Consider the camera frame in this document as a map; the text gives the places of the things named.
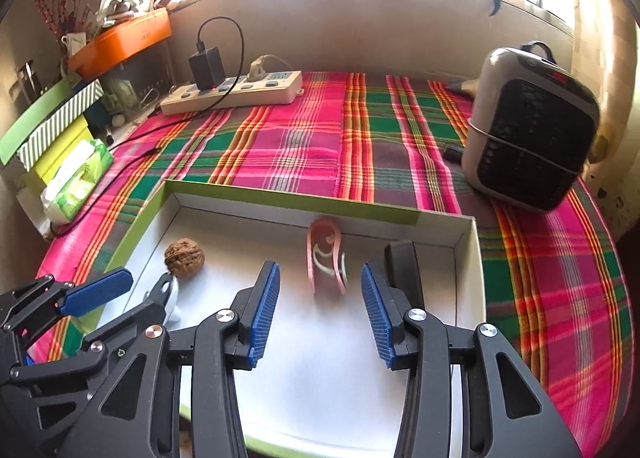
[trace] white power strip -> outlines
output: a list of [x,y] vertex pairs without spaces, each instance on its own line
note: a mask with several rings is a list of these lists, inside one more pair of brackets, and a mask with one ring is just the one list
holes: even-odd
[[[195,84],[180,86],[160,102],[160,108],[165,115],[206,110],[229,90],[234,80],[235,77],[229,77],[212,90],[199,91]],[[268,73],[253,83],[242,76],[231,93],[212,109],[291,104],[302,91],[302,72]]]

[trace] tablecloth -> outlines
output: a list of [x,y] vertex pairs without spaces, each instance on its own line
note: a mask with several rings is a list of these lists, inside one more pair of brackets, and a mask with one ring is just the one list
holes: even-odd
[[[101,274],[167,178],[471,215],[489,322],[593,457],[625,412],[634,340],[614,245],[582,182],[555,211],[524,212],[471,189],[460,167],[442,159],[445,143],[465,143],[471,112],[443,83],[325,72],[303,80],[293,104],[187,115],[193,119],[118,148],[94,196],[142,152],[162,149],[120,175],[78,228],[51,245],[40,275],[81,283]],[[151,117],[135,135],[183,117]],[[81,337],[65,319],[33,355],[59,359]]]

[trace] blue gripper pad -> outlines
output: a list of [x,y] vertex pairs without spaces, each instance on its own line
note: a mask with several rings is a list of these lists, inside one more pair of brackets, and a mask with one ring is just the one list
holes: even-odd
[[368,264],[362,267],[360,285],[373,337],[378,347],[378,355],[386,362],[386,367],[390,368],[396,360],[391,320],[382,301],[376,279],[373,277]]
[[251,322],[250,348],[247,360],[252,368],[256,367],[258,360],[264,355],[267,345],[273,312],[276,309],[278,295],[280,294],[280,267],[273,263],[269,272],[258,308],[255,311],[254,320]]
[[110,300],[120,297],[131,290],[133,276],[120,266],[101,278],[66,293],[65,302],[60,308],[62,315],[82,317]]

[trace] beige curtain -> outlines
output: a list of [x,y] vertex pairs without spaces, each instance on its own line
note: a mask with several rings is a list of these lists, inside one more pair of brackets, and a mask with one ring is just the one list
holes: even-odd
[[591,157],[596,163],[584,178],[615,237],[640,216],[640,194],[636,204],[620,204],[620,187],[632,176],[640,148],[640,109],[633,106],[637,30],[623,0],[575,0],[572,74],[594,93],[601,113]]

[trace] silver bolt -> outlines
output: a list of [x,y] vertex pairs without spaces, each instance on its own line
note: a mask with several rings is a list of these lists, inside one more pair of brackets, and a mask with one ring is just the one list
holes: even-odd
[[224,310],[220,310],[219,312],[216,312],[216,319],[219,320],[221,323],[227,323],[229,321],[232,321],[235,316],[236,314],[234,313],[234,311],[229,310],[228,308],[225,308]]
[[157,324],[152,324],[149,328],[145,330],[145,335],[150,339],[155,339],[162,335],[162,327]]
[[407,314],[412,321],[424,321],[427,319],[427,313],[420,308],[411,308]]
[[480,325],[480,333],[485,337],[495,337],[498,333],[498,329],[489,323]]

